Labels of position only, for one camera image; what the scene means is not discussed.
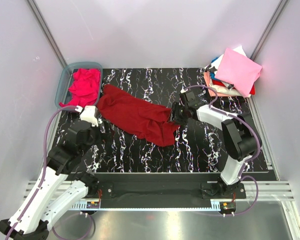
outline crumpled red cloth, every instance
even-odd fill
[[[65,106],[89,106],[94,105],[98,98],[100,88],[100,70],[79,68],[73,74],[73,84],[69,87],[72,99],[67,103],[59,103]]]
[[[175,143],[179,125],[167,122],[171,109],[131,96],[107,84],[96,107],[101,115],[129,134],[164,147]]]

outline gray floor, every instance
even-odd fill
[[[237,212],[249,205],[238,203]],[[67,212],[66,219],[74,212]],[[257,202],[242,216],[208,217],[200,212],[99,211],[93,215],[95,231],[91,240],[291,240],[288,224],[279,202]],[[78,239],[89,221],[74,216],[57,223],[56,232],[66,239]],[[48,240],[57,240],[50,233]]]

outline gray plastic basket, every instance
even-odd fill
[[[103,69],[99,63],[85,61],[85,62],[71,63],[63,69],[59,80],[59,85],[56,90],[55,100],[54,100],[54,103],[57,108],[61,108],[59,103],[67,104],[72,99],[71,92],[68,91],[68,88],[74,82],[73,73],[78,71],[78,69],[99,69],[100,70],[100,86],[99,86],[98,98],[93,104],[93,105],[97,105],[97,102],[99,101],[99,97],[100,97],[101,86],[102,86]]]

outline stack of folded cloth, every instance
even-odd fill
[[[250,60],[242,46],[227,48],[205,67],[204,80],[220,97],[242,96],[249,98],[256,93],[254,82],[259,78],[262,66]],[[210,96],[215,93],[209,90]]]

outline plastic bin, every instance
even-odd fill
[[[99,63],[85,61],[85,62],[71,63],[63,69],[59,80],[59,85],[56,90],[55,100],[54,100],[54,103],[57,108],[61,108],[59,103],[67,104],[72,99],[71,92],[68,91],[68,88],[74,82],[73,73],[77,72],[78,69],[99,69],[100,70],[100,86],[99,86],[98,98],[93,104],[93,105],[97,105],[97,102],[99,101],[99,97],[100,97],[101,86],[102,86],[103,69]]]

